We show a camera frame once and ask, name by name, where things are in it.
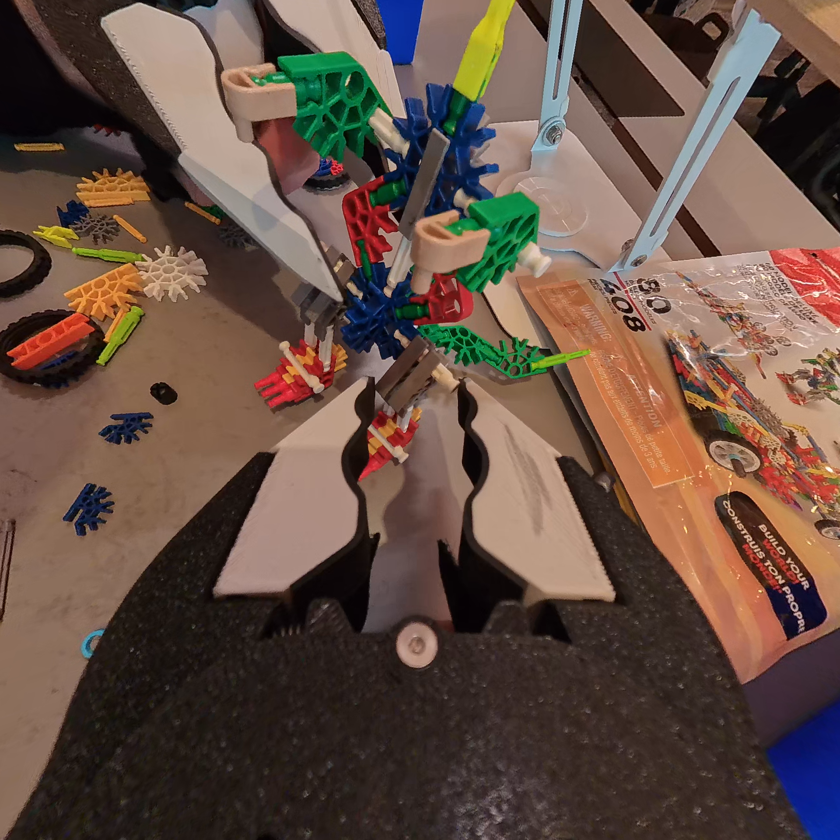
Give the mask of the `orange connector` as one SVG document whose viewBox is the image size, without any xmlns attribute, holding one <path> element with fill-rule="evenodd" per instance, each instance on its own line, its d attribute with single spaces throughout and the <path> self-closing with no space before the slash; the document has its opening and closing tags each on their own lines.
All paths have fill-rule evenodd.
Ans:
<svg viewBox="0 0 840 840">
<path fill-rule="evenodd" d="M 14 370 L 29 371 L 92 335 L 95 327 L 79 312 L 37 312 L 21 318 L 2 332 L 2 351 Z"/>
</svg>

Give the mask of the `person's left hand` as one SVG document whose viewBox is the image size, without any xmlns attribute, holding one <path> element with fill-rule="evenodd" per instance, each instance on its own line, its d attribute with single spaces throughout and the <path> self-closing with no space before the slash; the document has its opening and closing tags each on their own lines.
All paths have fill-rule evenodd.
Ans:
<svg viewBox="0 0 840 840">
<path fill-rule="evenodd" d="M 256 141 L 268 153 L 287 195 L 300 189 L 320 167 L 319 153 L 294 130 L 294 122 L 295 118 L 283 118 L 254 124 Z"/>
</svg>

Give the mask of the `black rubber tyre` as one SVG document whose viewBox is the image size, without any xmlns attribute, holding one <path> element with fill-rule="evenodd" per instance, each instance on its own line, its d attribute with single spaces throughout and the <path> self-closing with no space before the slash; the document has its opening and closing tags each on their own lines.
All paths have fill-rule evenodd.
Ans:
<svg viewBox="0 0 840 840">
<path fill-rule="evenodd" d="M 29 371 L 16 371 L 13 369 L 12 365 L 7 360 L 5 353 L 2 351 L 2 332 L 9 327 L 6 326 L 5 329 L 1 332 L 1 351 L 2 351 L 2 359 L 1 359 L 1 373 L 6 378 L 13 380 L 15 382 L 19 382 L 26 385 L 38 385 L 48 389 L 58 389 L 60 387 L 68 386 L 70 383 L 77 381 L 80 377 L 82 377 L 92 366 L 95 365 L 97 358 L 99 357 L 100 352 L 103 350 L 105 345 L 104 334 L 102 329 L 95 323 L 94 333 L 85 339 L 81 339 L 77 343 L 72 344 L 66 350 L 60 351 L 57 355 L 52 357 L 50 360 L 55 359 L 57 356 L 66 353 L 72 350 L 78 350 L 81 353 L 81 356 L 78 361 L 74 364 L 69 365 L 65 370 L 62 371 L 54 371 L 47 374 L 40 374 L 38 373 L 38 368 L 41 367 L 46 362 L 36 366 L 34 369 Z"/>
<path fill-rule="evenodd" d="M 330 177 L 326 174 L 327 167 L 324 159 L 332 157 L 321 157 L 318 169 L 305 181 L 304 188 L 314 193 L 325 193 L 340 189 L 350 183 L 350 177 L 344 170 L 344 177 Z"/>
<path fill-rule="evenodd" d="M 31 291 L 47 278 L 52 268 L 52 259 L 46 248 L 32 236 L 3 229 L 1 230 L 1 245 L 23 247 L 33 256 L 30 265 L 23 272 L 1 283 L 1 299 L 13 298 Z"/>
</svg>

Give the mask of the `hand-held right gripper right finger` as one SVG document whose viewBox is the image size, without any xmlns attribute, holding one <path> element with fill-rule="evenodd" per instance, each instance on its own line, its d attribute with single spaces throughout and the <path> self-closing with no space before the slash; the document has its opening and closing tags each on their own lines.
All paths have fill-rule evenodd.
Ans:
<svg viewBox="0 0 840 840">
<path fill-rule="evenodd" d="M 458 571 L 483 608 L 568 600 L 614 602 L 569 485 L 561 454 L 478 384 L 458 388 L 465 433 Z"/>
</svg>

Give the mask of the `thin dark grey rod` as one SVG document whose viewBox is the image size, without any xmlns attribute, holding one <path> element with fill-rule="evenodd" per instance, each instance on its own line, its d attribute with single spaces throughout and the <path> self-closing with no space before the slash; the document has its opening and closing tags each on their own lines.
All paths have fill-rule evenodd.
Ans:
<svg viewBox="0 0 840 840">
<path fill-rule="evenodd" d="M 15 533 L 16 521 L 14 519 L 5 519 L 1 522 L 1 622 L 4 620 L 7 609 L 7 594 L 12 567 Z"/>
</svg>

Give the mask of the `empty blue plastic bin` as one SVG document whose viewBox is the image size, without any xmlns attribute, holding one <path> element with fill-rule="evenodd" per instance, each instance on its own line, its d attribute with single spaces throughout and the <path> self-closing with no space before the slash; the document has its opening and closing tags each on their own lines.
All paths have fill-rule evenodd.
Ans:
<svg viewBox="0 0 840 840">
<path fill-rule="evenodd" d="M 378 2 L 385 27 L 387 51 L 396 66 L 413 63 L 424 1 Z"/>
</svg>

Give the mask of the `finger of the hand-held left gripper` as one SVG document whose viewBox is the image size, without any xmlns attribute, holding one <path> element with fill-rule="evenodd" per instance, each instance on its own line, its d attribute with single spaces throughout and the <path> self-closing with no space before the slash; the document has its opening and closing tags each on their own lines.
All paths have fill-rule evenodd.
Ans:
<svg viewBox="0 0 840 840">
<path fill-rule="evenodd" d="M 376 1 L 267 1 L 266 5 L 278 24 L 306 47 L 325 53 L 343 51 L 359 61 L 391 114 L 405 117 Z"/>
<path fill-rule="evenodd" d="M 102 17 L 101 28 L 174 136 L 192 180 L 280 263 L 341 301 L 316 230 L 283 196 L 266 153 L 238 138 L 198 23 L 134 3 Z"/>
</svg>

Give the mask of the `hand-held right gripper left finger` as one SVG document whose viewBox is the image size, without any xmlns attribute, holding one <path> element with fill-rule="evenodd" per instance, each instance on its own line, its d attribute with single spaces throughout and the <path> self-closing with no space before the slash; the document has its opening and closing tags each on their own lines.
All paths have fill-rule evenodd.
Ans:
<svg viewBox="0 0 840 840">
<path fill-rule="evenodd" d="M 370 537 L 361 471 L 375 413 L 358 380 L 285 436 L 213 588 L 216 598 L 282 595 Z"/>
</svg>

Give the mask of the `short dark green rod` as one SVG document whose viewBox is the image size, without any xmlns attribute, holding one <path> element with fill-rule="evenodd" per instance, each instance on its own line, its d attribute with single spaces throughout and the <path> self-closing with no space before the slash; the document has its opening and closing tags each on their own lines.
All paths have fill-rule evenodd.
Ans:
<svg viewBox="0 0 840 840">
<path fill-rule="evenodd" d="M 453 86 L 447 86 L 448 100 L 442 121 L 442 131 L 448 136 L 454 136 L 458 123 L 465 113 L 472 108 L 475 102 L 456 90 Z"/>
</svg>

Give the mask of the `multicoloured construction toy model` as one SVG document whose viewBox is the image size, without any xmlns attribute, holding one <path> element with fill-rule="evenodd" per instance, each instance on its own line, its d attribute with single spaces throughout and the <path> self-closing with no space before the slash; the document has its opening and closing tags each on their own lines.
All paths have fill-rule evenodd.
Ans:
<svg viewBox="0 0 840 840">
<path fill-rule="evenodd" d="M 391 171 L 343 197 L 351 256 L 327 252 L 342 300 L 301 283 L 292 300 L 304 337 L 283 343 L 285 360 L 255 384 L 268 406 L 279 407 L 330 386 L 345 366 L 345 348 L 378 349 L 394 360 L 392 378 L 377 387 L 385 406 L 368 426 L 362 477 L 407 458 L 422 415 L 417 403 L 431 385 L 456 388 L 438 350 L 512 380 L 588 354 L 545 355 L 525 339 L 494 346 L 459 326 L 473 311 L 475 293 L 517 268 L 541 277 L 552 265 L 538 245 L 539 205 L 521 192 L 493 197 L 480 183 L 498 171 L 472 161 L 495 136 L 481 124 L 480 100 L 450 137 L 441 125 L 447 86 L 428 85 L 426 101 L 405 100 L 400 119 L 345 52 L 279 58 L 276 66 L 227 70 L 222 79 L 242 137 L 255 122 L 289 112 L 294 130 L 322 157 L 341 162 L 346 151 L 362 152 L 376 141 L 392 163 Z"/>
</svg>

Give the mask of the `white snowflake connector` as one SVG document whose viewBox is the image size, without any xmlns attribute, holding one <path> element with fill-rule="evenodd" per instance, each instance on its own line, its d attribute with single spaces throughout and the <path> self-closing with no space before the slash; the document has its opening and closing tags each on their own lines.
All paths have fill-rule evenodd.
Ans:
<svg viewBox="0 0 840 840">
<path fill-rule="evenodd" d="M 172 301 L 187 299 L 187 289 L 198 293 L 206 285 L 204 277 L 207 268 L 203 259 L 194 251 L 181 247 L 175 254 L 171 246 L 166 246 L 164 250 L 156 248 L 155 253 L 155 259 L 142 255 L 140 260 L 134 262 L 147 298 L 157 301 L 164 297 Z"/>
</svg>

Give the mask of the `K'nex instruction bag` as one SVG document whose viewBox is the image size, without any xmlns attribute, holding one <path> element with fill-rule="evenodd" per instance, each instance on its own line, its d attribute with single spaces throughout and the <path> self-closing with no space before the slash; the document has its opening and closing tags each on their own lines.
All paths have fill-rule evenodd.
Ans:
<svg viewBox="0 0 840 840">
<path fill-rule="evenodd" d="M 742 683 L 838 629 L 838 248 L 518 278 Z"/>
</svg>

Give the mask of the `yellow half-circle connector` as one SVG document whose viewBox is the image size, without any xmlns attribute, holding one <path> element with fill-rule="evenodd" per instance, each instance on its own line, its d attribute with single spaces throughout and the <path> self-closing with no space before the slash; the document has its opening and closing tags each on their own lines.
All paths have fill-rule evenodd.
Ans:
<svg viewBox="0 0 840 840">
<path fill-rule="evenodd" d="M 83 178 L 82 183 L 77 184 L 78 192 L 128 192 L 144 191 L 151 194 L 151 189 L 140 175 L 131 171 L 118 169 L 111 174 L 107 169 L 102 172 L 93 172 L 91 178 Z"/>
</svg>

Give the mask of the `large yellow fan connector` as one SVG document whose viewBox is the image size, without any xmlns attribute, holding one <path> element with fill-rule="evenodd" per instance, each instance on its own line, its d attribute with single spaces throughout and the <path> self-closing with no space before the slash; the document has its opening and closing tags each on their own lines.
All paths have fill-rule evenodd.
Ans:
<svg viewBox="0 0 840 840">
<path fill-rule="evenodd" d="M 134 265 L 123 265 L 66 291 L 64 297 L 74 312 L 98 320 L 115 319 L 138 304 L 137 295 L 143 295 L 140 280 Z"/>
</svg>

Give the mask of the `yellow clip connector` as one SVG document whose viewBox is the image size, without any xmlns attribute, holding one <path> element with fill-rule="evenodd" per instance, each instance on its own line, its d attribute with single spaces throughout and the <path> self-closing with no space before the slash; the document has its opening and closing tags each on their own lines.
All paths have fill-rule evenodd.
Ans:
<svg viewBox="0 0 840 840">
<path fill-rule="evenodd" d="M 460 61 L 454 90 L 469 100 L 480 100 L 501 55 L 505 28 L 514 1 L 491 1 L 485 16 L 472 31 Z"/>
</svg>

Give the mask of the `pale slotted stand strut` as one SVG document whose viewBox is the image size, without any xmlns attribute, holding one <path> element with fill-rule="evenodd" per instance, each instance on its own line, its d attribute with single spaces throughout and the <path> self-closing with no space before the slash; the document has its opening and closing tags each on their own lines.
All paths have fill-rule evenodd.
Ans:
<svg viewBox="0 0 840 840">
<path fill-rule="evenodd" d="M 574 50 L 582 1 L 552 1 L 548 53 L 542 87 L 540 125 L 531 149 L 530 170 L 547 171 L 566 130 Z"/>
<path fill-rule="evenodd" d="M 706 93 L 679 154 L 613 272 L 640 267 L 664 243 L 678 210 L 781 36 L 750 2 L 735 3 L 733 25 L 709 71 Z"/>
</svg>

